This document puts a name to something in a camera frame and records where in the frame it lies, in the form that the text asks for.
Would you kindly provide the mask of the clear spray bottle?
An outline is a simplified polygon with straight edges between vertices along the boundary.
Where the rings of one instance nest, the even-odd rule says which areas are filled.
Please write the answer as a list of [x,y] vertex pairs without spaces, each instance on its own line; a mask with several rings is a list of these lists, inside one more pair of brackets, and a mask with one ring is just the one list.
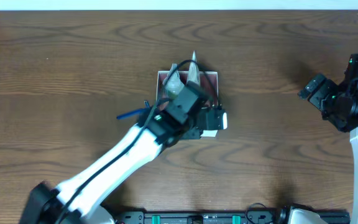
[[177,70],[177,64],[173,63],[167,77],[163,81],[163,87],[167,96],[171,99],[176,98],[184,88]]

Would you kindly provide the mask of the white cream tube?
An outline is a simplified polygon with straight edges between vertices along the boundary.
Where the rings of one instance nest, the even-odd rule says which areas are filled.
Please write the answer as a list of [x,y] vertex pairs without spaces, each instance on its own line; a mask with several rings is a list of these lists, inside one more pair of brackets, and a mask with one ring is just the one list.
[[200,71],[197,64],[196,52],[193,52],[186,82],[193,82],[200,85]]

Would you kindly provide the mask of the blue disposable razor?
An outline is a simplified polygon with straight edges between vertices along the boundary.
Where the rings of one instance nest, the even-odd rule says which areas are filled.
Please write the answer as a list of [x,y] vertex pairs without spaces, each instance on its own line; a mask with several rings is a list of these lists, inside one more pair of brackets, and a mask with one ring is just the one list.
[[121,119],[129,118],[131,116],[142,114],[145,110],[150,108],[150,104],[149,104],[148,100],[144,100],[144,105],[145,105],[144,108],[139,108],[139,109],[136,109],[136,110],[132,110],[132,111],[117,115],[116,119],[121,120]]

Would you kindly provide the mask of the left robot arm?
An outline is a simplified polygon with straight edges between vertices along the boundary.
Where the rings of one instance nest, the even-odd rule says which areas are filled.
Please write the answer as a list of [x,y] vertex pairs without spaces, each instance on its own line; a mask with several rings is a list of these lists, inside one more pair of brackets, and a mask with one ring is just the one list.
[[139,110],[138,122],[105,155],[51,189],[45,182],[29,194],[20,223],[114,223],[108,212],[95,214],[104,199],[137,169],[193,131],[227,128],[227,114],[193,82],[174,99],[157,99]]

